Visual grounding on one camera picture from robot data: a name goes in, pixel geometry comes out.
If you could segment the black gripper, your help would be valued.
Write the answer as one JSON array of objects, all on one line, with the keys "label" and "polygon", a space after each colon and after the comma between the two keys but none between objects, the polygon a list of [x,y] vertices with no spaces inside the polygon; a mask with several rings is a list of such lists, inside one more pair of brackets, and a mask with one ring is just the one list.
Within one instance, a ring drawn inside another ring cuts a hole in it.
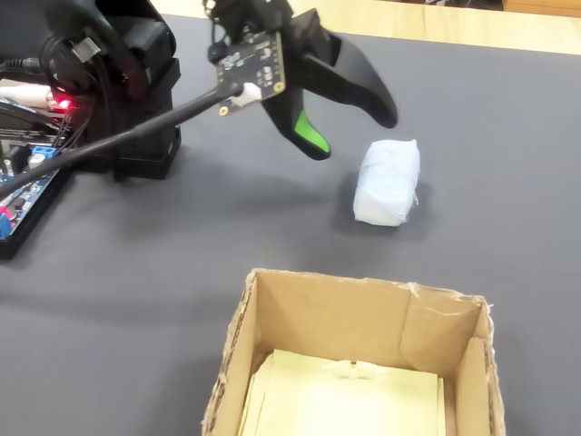
[{"label": "black gripper", "polygon": [[219,87],[285,89],[261,105],[310,159],[326,160],[331,152],[304,111],[302,89],[396,126],[397,106],[379,73],[356,45],[321,25],[316,9],[295,15],[287,1],[219,1],[217,25],[224,31],[217,42]]}]

